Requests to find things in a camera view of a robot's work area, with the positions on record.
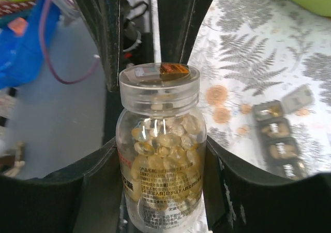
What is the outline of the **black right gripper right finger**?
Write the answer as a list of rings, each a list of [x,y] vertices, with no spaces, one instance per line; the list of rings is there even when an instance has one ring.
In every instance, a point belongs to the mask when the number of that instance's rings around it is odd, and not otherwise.
[[[206,141],[204,202],[213,232],[330,232],[330,174],[293,181]]]

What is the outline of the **clear bottle cap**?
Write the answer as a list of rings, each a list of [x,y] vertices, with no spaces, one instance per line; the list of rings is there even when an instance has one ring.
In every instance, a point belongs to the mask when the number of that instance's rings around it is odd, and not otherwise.
[[[122,105],[149,117],[175,116],[196,107],[198,69],[179,63],[148,63],[124,69],[118,76]]]

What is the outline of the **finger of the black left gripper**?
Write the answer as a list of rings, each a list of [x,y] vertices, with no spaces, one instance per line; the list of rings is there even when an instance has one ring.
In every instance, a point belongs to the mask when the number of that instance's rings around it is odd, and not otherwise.
[[[187,64],[213,0],[157,0],[161,60]]]
[[[73,1],[98,49],[108,91],[117,91],[122,60],[121,0]]]

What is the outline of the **clear weekly pill organizer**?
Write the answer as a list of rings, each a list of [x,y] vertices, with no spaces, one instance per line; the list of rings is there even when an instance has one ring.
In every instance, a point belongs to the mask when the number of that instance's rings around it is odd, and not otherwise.
[[[266,101],[252,107],[261,153],[270,173],[291,180],[307,177],[304,161],[300,157],[301,151],[293,137],[287,115],[313,102],[312,90],[304,84],[280,100]]]

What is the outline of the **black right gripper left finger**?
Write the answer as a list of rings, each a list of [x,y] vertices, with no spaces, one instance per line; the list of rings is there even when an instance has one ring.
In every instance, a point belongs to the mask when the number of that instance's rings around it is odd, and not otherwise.
[[[121,197],[111,139],[42,179],[1,176],[1,232],[116,232]]]

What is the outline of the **clear pill bottle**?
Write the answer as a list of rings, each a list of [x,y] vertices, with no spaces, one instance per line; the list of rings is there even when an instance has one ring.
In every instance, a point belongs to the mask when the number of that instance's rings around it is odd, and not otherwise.
[[[198,218],[206,153],[203,114],[123,110],[116,143],[129,218],[141,232],[185,232]]]

